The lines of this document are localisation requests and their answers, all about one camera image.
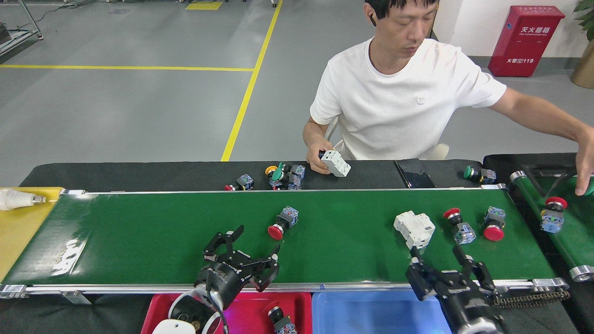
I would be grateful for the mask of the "person's right hand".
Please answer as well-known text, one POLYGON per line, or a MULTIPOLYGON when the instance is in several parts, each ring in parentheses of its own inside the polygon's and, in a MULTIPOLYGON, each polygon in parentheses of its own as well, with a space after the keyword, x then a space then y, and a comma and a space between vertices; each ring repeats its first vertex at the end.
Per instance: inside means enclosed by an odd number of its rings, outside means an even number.
POLYGON ((320 152, 326 152, 328 150, 334 150, 333 146, 324 137, 318 137, 315 139, 308 139, 306 142, 307 153, 306 161, 308 162, 310 169, 320 174, 330 174, 327 165, 321 161, 320 152))

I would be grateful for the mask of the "person's left hand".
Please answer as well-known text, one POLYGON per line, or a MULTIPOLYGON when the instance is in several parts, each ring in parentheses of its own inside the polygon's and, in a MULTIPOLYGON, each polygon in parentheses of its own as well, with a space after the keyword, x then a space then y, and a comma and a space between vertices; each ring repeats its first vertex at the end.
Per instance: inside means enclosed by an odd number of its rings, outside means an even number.
POLYGON ((594 170, 594 132, 586 130, 578 136, 578 152, 576 155, 577 181, 576 195, 586 195, 590 187, 590 178, 594 170))

